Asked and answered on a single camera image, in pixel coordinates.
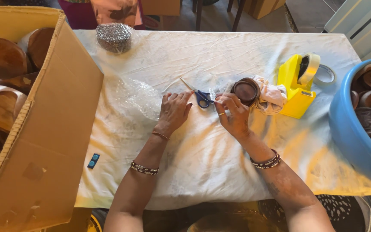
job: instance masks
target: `masking tape roll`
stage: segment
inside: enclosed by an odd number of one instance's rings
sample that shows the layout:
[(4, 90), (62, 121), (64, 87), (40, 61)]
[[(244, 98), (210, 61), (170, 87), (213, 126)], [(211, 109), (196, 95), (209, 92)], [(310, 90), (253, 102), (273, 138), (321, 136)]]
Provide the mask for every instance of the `masking tape roll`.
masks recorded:
[(307, 69), (297, 80), (297, 83), (301, 85), (307, 85), (310, 82), (320, 65), (320, 56), (317, 54), (306, 53), (302, 58), (302, 62), (305, 60), (308, 60)]
[(321, 64), (319, 65), (317, 73), (315, 74), (313, 83), (321, 87), (326, 87), (336, 82), (336, 79), (337, 79), (336, 73), (330, 67)]

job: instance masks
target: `chair leg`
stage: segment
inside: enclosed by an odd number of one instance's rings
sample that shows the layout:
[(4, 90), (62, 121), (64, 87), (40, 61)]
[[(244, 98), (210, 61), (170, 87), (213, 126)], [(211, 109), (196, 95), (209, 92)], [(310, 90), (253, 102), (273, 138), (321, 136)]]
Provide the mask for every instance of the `chair leg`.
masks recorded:
[(233, 29), (231, 30), (232, 32), (237, 31), (238, 22), (240, 21), (241, 14), (243, 13), (243, 8), (244, 8), (245, 3), (246, 3), (246, 0), (241, 0), (240, 1), (240, 5), (238, 6), (236, 18), (234, 19)]
[(227, 12), (230, 12), (232, 7), (233, 7), (233, 0), (230, 0), (228, 2)]
[(197, 22), (195, 24), (195, 31), (200, 31), (202, 11), (203, 11), (203, 0), (197, 0)]
[(193, 13), (197, 11), (197, 0), (193, 0)]

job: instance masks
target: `blue plastic basin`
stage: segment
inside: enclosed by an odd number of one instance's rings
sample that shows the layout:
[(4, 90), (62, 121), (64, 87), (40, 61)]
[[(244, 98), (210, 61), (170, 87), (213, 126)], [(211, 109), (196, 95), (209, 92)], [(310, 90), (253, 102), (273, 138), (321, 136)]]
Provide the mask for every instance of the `blue plastic basin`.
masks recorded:
[(331, 102), (328, 124), (342, 154), (357, 171), (371, 179), (371, 139), (357, 119), (350, 98), (353, 76), (368, 64), (371, 64), (371, 60), (358, 64), (346, 74)]

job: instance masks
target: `white cloth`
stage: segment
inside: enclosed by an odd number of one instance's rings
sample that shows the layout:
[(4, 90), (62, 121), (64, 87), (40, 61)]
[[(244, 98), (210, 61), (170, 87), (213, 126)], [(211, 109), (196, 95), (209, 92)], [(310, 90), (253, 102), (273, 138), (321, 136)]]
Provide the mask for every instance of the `white cloth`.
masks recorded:
[(260, 98), (255, 103), (255, 108), (265, 115), (279, 113), (287, 103), (287, 90), (284, 85), (270, 85), (264, 77), (255, 75), (254, 81), (260, 87)]
[[(133, 108), (118, 107), (120, 78), (139, 80), (163, 94), (188, 90), (178, 78), (208, 92), (229, 80), (260, 75), (276, 83), (279, 66), (294, 54), (315, 52), (338, 81), (321, 88), (301, 119), (266, 116), (253, 109), (250, 128), (305, 181), (315, 194), (371, 195), (371, 180), (357, 173), (334, 145), (328, 108), (343, 76), (360, 62), (343, 34), (277, 34), (138, 31), (130, 51), (115, 55), (97, 46), (95, 31), (75, 31), (105, 73), (76, 207), (111, 205), (132, 159), (156, 121)], [(204, 201), (270, 198), (262, 178), (238, 142), (219, 123), (213, 106), (194, 103), (186, 123), (171, 137), (147, 209), (181, 208)], [(92, 155), (100, 154), (94, 169)]]

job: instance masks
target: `blue magnet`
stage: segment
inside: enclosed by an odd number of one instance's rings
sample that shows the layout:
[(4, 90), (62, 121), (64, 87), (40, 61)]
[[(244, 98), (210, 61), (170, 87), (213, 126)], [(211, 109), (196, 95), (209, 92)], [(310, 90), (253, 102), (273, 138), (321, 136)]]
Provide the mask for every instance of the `blue magnet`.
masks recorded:
[(90, 169), (93, 169), (95, 164), (97, 163), (98, 161), (98, 158), (100, 158), (100, 155), (98, 154), (94, 154), (91, 158), (91, 161), (88, 163), (88, 166), (87, 168), (90, 168)]

